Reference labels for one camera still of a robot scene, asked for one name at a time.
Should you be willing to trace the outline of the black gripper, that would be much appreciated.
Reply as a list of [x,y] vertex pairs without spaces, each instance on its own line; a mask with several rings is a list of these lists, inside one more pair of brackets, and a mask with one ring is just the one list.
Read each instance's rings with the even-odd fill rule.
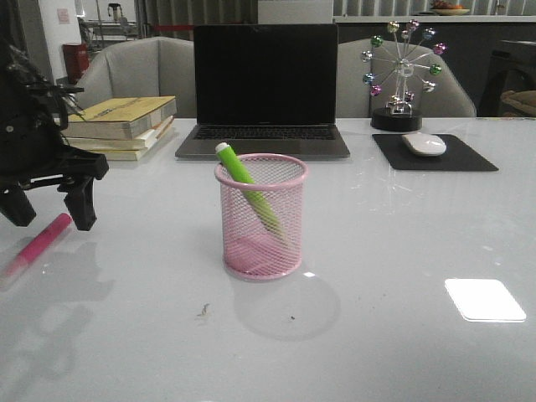
[[76,109],[69,93],[46,84],[1,84],[1,214],[27,227],[36,212],[23,189],[63,186],[64,203],[75,226],[90,231],[96,222],[93,182],[108,172],[106,157],[65,142],[68,115]]

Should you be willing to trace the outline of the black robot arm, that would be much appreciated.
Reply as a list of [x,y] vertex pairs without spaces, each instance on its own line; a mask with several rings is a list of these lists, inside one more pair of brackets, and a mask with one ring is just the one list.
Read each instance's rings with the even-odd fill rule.
[[14,225],[36,216],[26,195],[56,186],[76,228],[96,221],[93,182],[108,172],[106,157],[72,147],[64,137],[69,115],[81,116],[76,89],[49,82],[14,43],[1,21],[1,213]]

